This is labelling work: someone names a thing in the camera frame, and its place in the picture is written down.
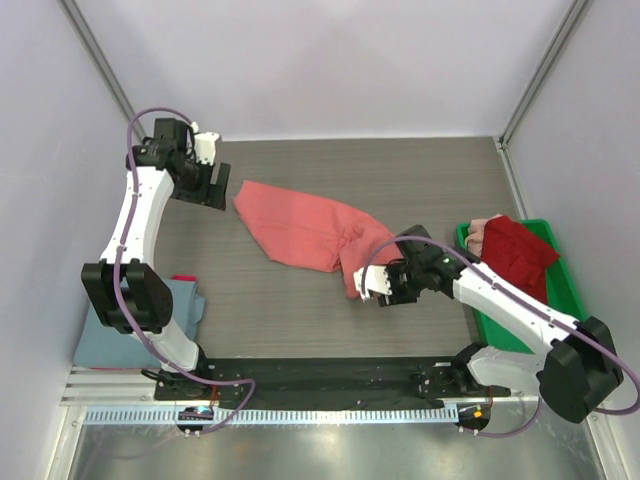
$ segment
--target white panel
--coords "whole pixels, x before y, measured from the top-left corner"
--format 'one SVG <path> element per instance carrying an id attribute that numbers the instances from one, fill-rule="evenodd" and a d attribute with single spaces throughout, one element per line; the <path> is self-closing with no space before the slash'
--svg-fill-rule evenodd
<path id="1" fill-rule="evenodd" d="M 593 2 L 511 144 L 534 216 L 548 219 L 587 310 L 640 370 L 640 7 Z M 634 398 L 630 382 L 613 397 Z M 640 414 L 616 421 L 640 478 Z"/>
<path id="2" fill-rule="evenodd" d="M 125 124 L 56 2 L 0 3 L 0 465 L 43 478 L 86 295 L 124 191 Z"/>
<path id="3" fill-rule="evenodd" d="M 234 140 L 501 133 L 570 3 L 79 1 L 134 107 Z"/>

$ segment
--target green basket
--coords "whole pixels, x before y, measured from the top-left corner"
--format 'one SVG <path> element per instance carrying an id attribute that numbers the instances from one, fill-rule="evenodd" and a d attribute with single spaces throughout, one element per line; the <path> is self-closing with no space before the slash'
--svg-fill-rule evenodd
<path id="1" fill-rule="evenodd" d="M 551 245 L 554 250 L 560 253 L 558 244 L 551 232 L 551 227 L 545 220 L 522 220 L 520 223 L 522 223 L 527 230 L 544 240 L 546 243 Z M 456 228 L 458 245 L 461 247 L 465 247 L 464 239 L 467 238 L 468 232 L 468 223 L 462 223 Z M 562 257 L 547 268 L 546 276 L 549 306 L 554 310 L 558 310 L 559 312 L 571 315 L 580 321 L 584 321 L 587 318 L 584 307 L 582 306 L 582 302 L 576 292 L 576 287 L 569 275 L 567 264 Z M 488 345 L 509 352 L 531 353 L 531 350 L 529 350 L 529 348 L 515 335 L 498 325 L 484 313 L 474 310 L 473 314 L 476 318 L 476 325 L 478 326 L 480 338 Z"/>

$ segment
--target purple cable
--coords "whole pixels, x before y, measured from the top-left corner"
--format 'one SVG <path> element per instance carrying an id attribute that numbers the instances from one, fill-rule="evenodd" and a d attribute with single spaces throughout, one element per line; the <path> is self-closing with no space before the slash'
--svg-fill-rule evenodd
<path id="1" fill-rule="evenodd" d="M 242 399 L 240 404 L 236 407 L 236 409 L 233 412 L 231 412 L 224 420 L 220 421 L 219 423 L 211 427 L 202 429 L 200 431 L 201 434 L 211 433 L 211 432 L 215 432 L 216 430 L 219 430 L 220 428 L 225 426 L 227 423 L 229 423 L 238 414 L 238 412 L 240 412 L 240 410 L 244 408 L 244 406 L 247 404 L 247 402 L 253 395 L 253 392 L 256 388 L 255 380 L 251 378 L 247 378 L 247 379 L 239 379 L 239 380 L 231 380 L 231 381 L 217 381 L 217 380 L 209 380 L 206 378 L 200 378 L 196 375 L 193 375 L 190 372 L 187 372 L 186 370 L 182 369 L 175 363 L 166 359 L 160 352 L 158 352 L 158 350 L 153 345 L 153 343 L 151 343 L 149 339 L 144 335 L 144 332 L 140 328 L 140 325 L 138 325 L 138 322 L 131 314 L 129 307 L 127 307 L 127 304 L 122 295 L 122 288 L 120 286 L 120 266 L 122 263 L 122 254 L 126 249 L 125 245 L 127 243 L 127 236 L 129 235 L 129 230 L 131 230 L 131 224 L 133 223 L 133 218 L 136 212 L 136 206 L 138 205 L 138 196 L 139 196 L 138 169 L 135 162 L 133 161 L 134 159 L 133 126 L 135 125 L 135 123 L 138 121 L 140 117 L 152 112 L 172 113 L 177 117 L 182 118 L 186 123 L 191 124 L 191 120 L 189 119 L 189 117 L 178 112 L 177 110 L 173 110 L 171 108 L 164 108 L 164 107 L 153 107 L 153 108 L 147 108 L 145 110 L 142 110 L 136 113 L 135 116 L 131 119 L 131 121 L 127 125 L 127 164 L 129 165 L 129 169 L 131 170 L 131 176 L 133 179 L 133 195 L 131 199 L 131 208 L 129 209 L 127 220 L 122 229 L 122 234 L 120 235 L 120 245 L 117 247 L 117 250 L 116 250 L 116 259 L 113 265 L 113 289 L 116 296 L 116 302 L 118 303 L 118 306 L 122 310 L 124 317 L 127 319 L 127 322 L 129 323 L 133 331 L 136 333 L 136 335 L 138 336 L 142 344 L 145 346 L 145 348 L 149 351 L 149 353 L 151 353 L 153 356 L 158 358 L 162 363 L 167 364 L 169 367 L 173 368 L 176 372 L 181 373 L 182 375 L 189 378 L 190 380 L 193 380 L 198 383 L 202 383 L 204 385 L 216 385 L 221 387 L 234 386 L 234 385 L 246 385 L 246 384 L 250 385 L 249 392 L 247 392 L 245 397 Z"/>
<path id="2" fill-rule="evenodd" d="M 478 267 L 476 267 L 472 262 L 470 262 L 468 259 L 466 259 L 463 255 L 461 255 L 455 249 L 451 248 L 450 246 L 448 246 L 448 245 L 446 245 L 446 244 L 444 244 L 442 242 L 438 242 L 437 240 L 433 240 L 432 238 L 423 237 L 423 236 L 420 236 L 420 235 L 403 235 L 403 236 L 400 236 L 400 237 L 395 237 L 395 238 L 392 238 L 390 240 L 387 240 L 383 244 L 379 245 L 371 253 L 369 258 L 365 262 L 364 269 L 362 270 L 362 281 L 360 283 L 360 291 L 361 292 L 366 292 L 365 278 L 366 278 L 366 275 L 367 275 L 367 270 L 369 269 L 369 266 L 371 266 L 371 264 L 373 263 L 374 259 L 378 255 L 378 253 L 380 253 L 383 248 L 385 248 L 385 247 L 387 247 L 389 245 L 392 245 L 392 244 L 395 244 L 395 243 L 399 243 L 399 242 L 407 242 L 407 241 L 415 241 L 415 242 L 427 243 L 429 245 L 433 245 L 435 247 L 441 248 L 442 250 L 444 250 L 445 252 L 449 253 L 450 255 L 453 255 L 458 260 L 460 260 L 465 266 L 467 266 L 472 272 L 474 272 L 476 275 L 478 275 L 482 280 L 484 280 L 489 285 L 491 285 L 491 288 L 500 291 L 503 295 L 505 295 L 509 299 L 513 300 L 515 303 L 517 303 L 521 307 L 526 308 L 527 310 L 529 310 L 531 313 L 533 313 L 534 315 L 538 316 L 542 320 L 547 321 L 550 325 L 558 327 L 561 330 L 563 330 L 563 331 L 573 335 L 574 337 L 580 339 L 581 341 L 585 342 L 587 345 L 591 346 L 592 348 L 594 348 L 595 350 L 600 352 L 602 355 L 607 357 L 609 360 L 611 360 L 613 363 L 615 363 L 618 367 L 620 367 L 629 376 L 629 378 L 631 379 L 631 381 L 633 382 L 633 384 L 636 387 L 636 391 L 638 393 L 638 395 L 636 397 L 636 401 L 630 407 L 623 408 L 623 409 L 620 409 L 620 410 L 610 410 L 610 409 L 606 409 L 606 408 L 596 408 L 596 409 L 594 409 L 594 411 L 596 411 L 598 413 L 603 413 L 605 415 L 629 415 L 631 413 L 635 413 L 638 410 L 640 410 L 640 378 L 638 378 L 638 375 L 636 375 L 636 373 L 631 369 L 631 367 L 629 367 L 629 365 L 627 365 L 624 361 L 620 360 L 620 358 L 618 358 L 617 355 L 615 355 L 614 353 L 612 353 L 609 350 L 607 350 L 605 347 L 600 345 L 598 342 L 592 340 L 591 338 L 587 337 L 583 333 L 581 333 L 581 332 L 579 332 L 577 330 L 574 330 L 571 327 L 559 322 L 558 320 L 555 320 L 551 315 L 546 314 L 545 312 L 543 312 L 542 310 L 538 309 L 534 305 L 531 305 L 526 300 L 523 300 L 518 295 L 516 295 L 513 292 L 511 292 L 510 290 L 508 290 L 506 287 L 504 287 L 500 283 L 494 282 L 491 279 L 491 277 L 486 275 L 482 270 L 480 270 Z M 491 438 L 505 438 L 505 437 L 510 437 L 510 436 L 515 435 L 515 434 L 521 433 L 524 430 L 526 430 L 527 428 L 529 428 L 529 426 L 531 426 L 531 424 L 533 424 L 533 422 L 536 420 L 536 418 L 540 414 L 541 405 L 542 405 L 542 400 L 539 401 L 538 408 L 536 409 L 536 413 L 531 418 L 531 420 L 529 420 L 525 425 L 523 425 L 522 427 L 520 427 L 517 430 L 514 430 L 513 432 L 509 432 L 509 433 L 492 433 L 492 434 L 489 434 L 489 433 L 483 434 L 482 432 L 480 432 L 480 433 L 478 433 L 478 435 L 482 435 L 482 436 L 485 436 L 485 437 L 486 436 L 490 436 Z"/>

